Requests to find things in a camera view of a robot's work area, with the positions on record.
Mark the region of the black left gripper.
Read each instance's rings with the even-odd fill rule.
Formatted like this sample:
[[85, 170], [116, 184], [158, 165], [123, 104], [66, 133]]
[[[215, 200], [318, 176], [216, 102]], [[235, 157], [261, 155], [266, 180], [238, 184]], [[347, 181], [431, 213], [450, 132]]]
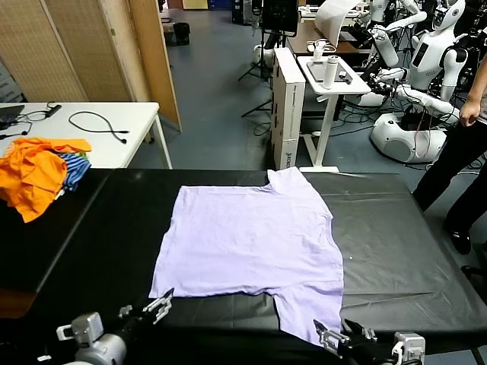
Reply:
[[173, 291], [172, 287], [162, 297], [155, 298], [145, 306], [122, 306], [113, 333], [121, 338], [137, 338], [169, 313]]

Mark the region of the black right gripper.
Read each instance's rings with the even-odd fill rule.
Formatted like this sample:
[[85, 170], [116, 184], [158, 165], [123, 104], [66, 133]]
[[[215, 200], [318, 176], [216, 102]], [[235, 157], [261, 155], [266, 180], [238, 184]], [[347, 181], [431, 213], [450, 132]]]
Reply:
[[325, 348], [338, 348], [337, 354], [356, 364], [396, 364], [397, 356], [391, 348], [386, 348], [377, 341], [373, 329], [365, 328], [350, 319], [342, 320], [343, 331], [347, 334], [328, 329], [323, 323], [313, 320], [320, 343]]

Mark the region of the person bare hand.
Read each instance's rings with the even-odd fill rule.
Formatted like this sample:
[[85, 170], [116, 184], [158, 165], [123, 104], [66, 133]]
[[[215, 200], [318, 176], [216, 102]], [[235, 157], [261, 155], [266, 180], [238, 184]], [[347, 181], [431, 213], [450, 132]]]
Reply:
[[460, 111], [460, 123], [463, 127], [470, 127], [480, 113], [480, 101], [467, 99]]

